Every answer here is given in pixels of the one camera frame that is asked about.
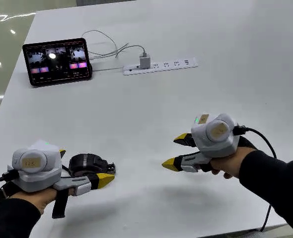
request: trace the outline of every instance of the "power adapter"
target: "power adapter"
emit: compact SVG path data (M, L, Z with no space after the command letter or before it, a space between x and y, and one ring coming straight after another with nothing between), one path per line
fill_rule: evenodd
M140 55L140 68L147 69L151 68L151 57L146 52Z

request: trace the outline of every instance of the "cable plug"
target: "cable plug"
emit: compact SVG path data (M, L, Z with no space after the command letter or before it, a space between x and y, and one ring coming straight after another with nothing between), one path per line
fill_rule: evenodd
M17 170L9 170L7 172L5 172L4 174L2 174L2 179L5 181L5 182L9 182L9 181L12 181L13 179L16 179L19 177L19 173Z
M140 55L140 68L147 69L151 68L151 57L146 52Z
M247 131L248 131L248 129L244 125L237 125L232 130L232 133L234 135L244 135L244 134L246 134Z

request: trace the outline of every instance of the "electrical outlet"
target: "electrical outlet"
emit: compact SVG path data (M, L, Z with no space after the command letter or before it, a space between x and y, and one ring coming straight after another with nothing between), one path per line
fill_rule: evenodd
M166 70L198 67L196 58L176 59L151 63L151 68L141 69L138 64L123 67L124 75L152 73Z

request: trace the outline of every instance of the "white cable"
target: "white cable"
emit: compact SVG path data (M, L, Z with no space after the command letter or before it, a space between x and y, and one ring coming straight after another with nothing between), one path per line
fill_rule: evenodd
M125 45L124 45L123 47L121 47L119 50L121 50L122 48L126 47L128 44L129 44L129 43L125 44ZM118 51L113 51L113 52L110 52L110 53L107 53L107 54L104 54L104 55L100 55L100 56L94 56L93 59L94 59L94 58L100 58L100 57L102 57L102 56L108 56L108 55L114 56L115 53L117 53Z
M121 50L119 50L117 53L116 53L116 57L118 56L118 54L123 51L124 49L127 49L127 48L130 48L130 47L141 47L143 49L143 54L146 55L146 50L144 49L144 47L142 46L139 46L139 45L133 45L133 46L127 46L127 47L124 47L122 48Z
M126 43L123 47L121 47L120 49L118 49L117 44L115 43L115 41L114 41L110 36L108 36L106 33L103 33L102 31L99 31L99 30L89 30L89 31L85 31L85 32L81 35L81 37L83 37L85 34L87 34L87 33L89 33L89 32L93 32L93 31L95 31L95 32L99 32L99 33L101 33L102 35L106 36L108 39L110 39L110 40L112 41L112 43L115 45L115 48L116 48L115 51L112 51L112 52L109 52L109 53L106 53L106 54L100 54L100 53L96 53L96 52L88 51L88 52L90 52L90 53L92 53L92 54L98 55L98 58L101 57L101 56L103 56L103 57L104 57L104 56L108 56L108 57L110 57L110 56L114 56L114 55L111 55L111 54L113 54L113 53L115 53L115 52L118 52L120 49L126 47L126 46L129 44L129 43Z
M117 44L114 42L114 40L112 40L110 36L108 36L106 33L103 33L102 31L99 31L99 30L89 30L89 31L85 31L85 32L81 35L81 37L83 37L84 34L87 34L87 33L92 32L92 31L99 32L99 33L101 33L102 35L104 35L104 36L106 36L107 38L109 38L109 39L112 41L112 43L115 45L116 51L118 50Z
M112 70L112 69L120 69L123 67L118 67L118 68L105 68L105 69L98 69L98 70L93 70L93 72L98 72L98 71L106 71L106 70Z

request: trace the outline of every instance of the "label sticker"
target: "label sticker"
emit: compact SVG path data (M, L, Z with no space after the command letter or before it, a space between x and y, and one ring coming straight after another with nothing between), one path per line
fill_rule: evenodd
M41 167L41 158L24 158L22 167L25 169L39 168Z
M214 138L218 139L220 138L222 135L224 135L226 132L228 131L228 128L225 126L225 124L221 123L217 126L215 126L212 130L211 130L211 134Z
M198 124L205 124L206 121L207 121L207 119L208 119L208 116L209 116L209 114L203 114L203 115L201 115Z

